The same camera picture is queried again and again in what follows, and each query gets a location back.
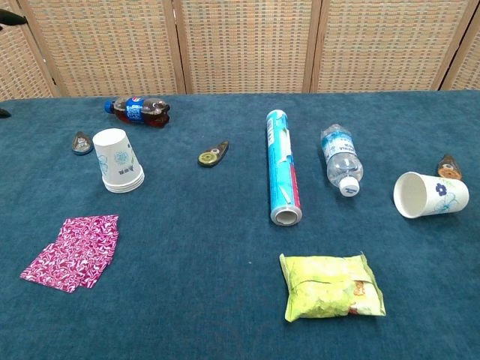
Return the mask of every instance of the soda bottle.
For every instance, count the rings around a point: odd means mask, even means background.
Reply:
[[[119,97],[108,100],[104,109],[109,114],[115,114],[123,122],[142,123],[162,128],[169,121],[170,105],[157,98]]]

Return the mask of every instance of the yellow-green package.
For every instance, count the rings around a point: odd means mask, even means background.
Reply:
[[[383,294],[365,255],[352,257],[280,255],[288,286],[285,320],[300,317],[386,315]]]

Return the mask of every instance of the blue label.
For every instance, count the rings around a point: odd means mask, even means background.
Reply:
[[[145,101],[143,97],[135,96],[127,100],[127,109],[125,110],[125,112],[128,120],[130,120],[131,122],[143,122],[143,101]]]
[[[327,163],[333,155],[339,152],[349,152],[356,155],[352,137],[349,133],[340,130],[336,130],[323,138],[322,150]]]
[[[280,110],[267,116],[268,172],[270,178],[270,206],[300,207],[293,165],[287,114]]]

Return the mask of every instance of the paper cup with blue flower print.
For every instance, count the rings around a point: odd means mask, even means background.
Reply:
[[[142,184],[143,169],[122,129],[102,130],[93,136],[92,141],[107,190],[124,193]]]
[[[405,218],[459,212],[470,198],[467,186],[453,178],[406,172],[395,183],[393,199]]]

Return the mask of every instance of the water bottle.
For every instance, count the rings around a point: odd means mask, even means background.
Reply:
[[[360,191],[363,166],[353,147],[352,134],[339,124],[322,131],[320,138],[327,163],[327,177],[345,197]]]

